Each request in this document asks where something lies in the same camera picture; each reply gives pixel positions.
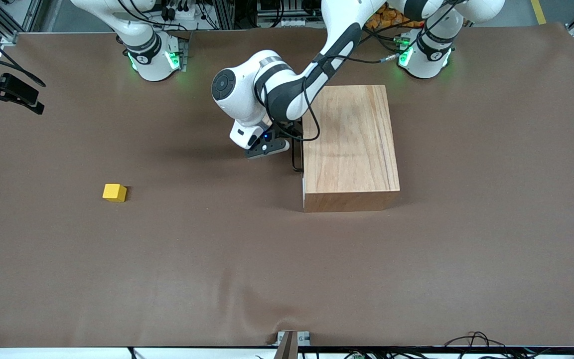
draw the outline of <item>wooden box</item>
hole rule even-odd
[[[326,86],[312,109],[321,133],[303,146],[305,212],[389,207],[400,184],[385,86]],[[309,112],[303,132],[316,136]]]

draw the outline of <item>brown tabletop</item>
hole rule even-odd
[[[465,29],[431,80],[346,64],[330,84],[387,86],[401,195],[305,214],[289,154],[244,159],[210,82],[263,48],[301,70],[324,38],[199,32],[188,71],[148,83],[113,34],[23,34],[10,53],[48,88],[43,116],[0,107],[0,347],[574,346],[574,38]]]

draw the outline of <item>cable connector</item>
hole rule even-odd
[[[395,59],[397,59],[398,57],[400,57],[400,54],[393,54],[393,55],[389,55],[387,57],[383,57],[380,59],[381,63],[387,63],[389,61],[394,61]]]

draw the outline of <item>yellow floor tape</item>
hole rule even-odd
[[[531,0],[533,5],[533,11],[535,11],[535,17],[537,18],[537,23],[543,25],[546,23],[546,18],[544,17],[544,11],[542,11],[542,5],[540,5],[540,0]]]

